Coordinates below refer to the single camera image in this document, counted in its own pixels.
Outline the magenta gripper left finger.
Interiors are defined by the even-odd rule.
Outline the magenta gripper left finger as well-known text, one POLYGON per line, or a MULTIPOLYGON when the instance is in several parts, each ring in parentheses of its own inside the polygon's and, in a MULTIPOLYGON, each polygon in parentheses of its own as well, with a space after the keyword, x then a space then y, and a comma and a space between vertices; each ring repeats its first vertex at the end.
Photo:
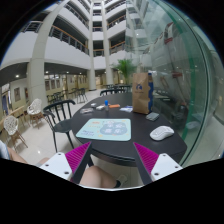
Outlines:
POLYGON ((66 153, 66 159, 72 170, 72 182, 79 182, 90 160, 91 143, 87 142, 66 153))

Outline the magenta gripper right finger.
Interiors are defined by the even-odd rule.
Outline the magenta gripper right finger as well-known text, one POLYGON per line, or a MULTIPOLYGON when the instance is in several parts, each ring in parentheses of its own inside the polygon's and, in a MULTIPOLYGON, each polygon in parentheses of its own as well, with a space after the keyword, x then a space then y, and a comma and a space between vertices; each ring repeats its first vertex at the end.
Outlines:
POLYGON ((137 167, 142 173, 151 174, 159 155, 147 147, 140 145, 136 142, 133 143, 135 148, 135 161, 137 167))

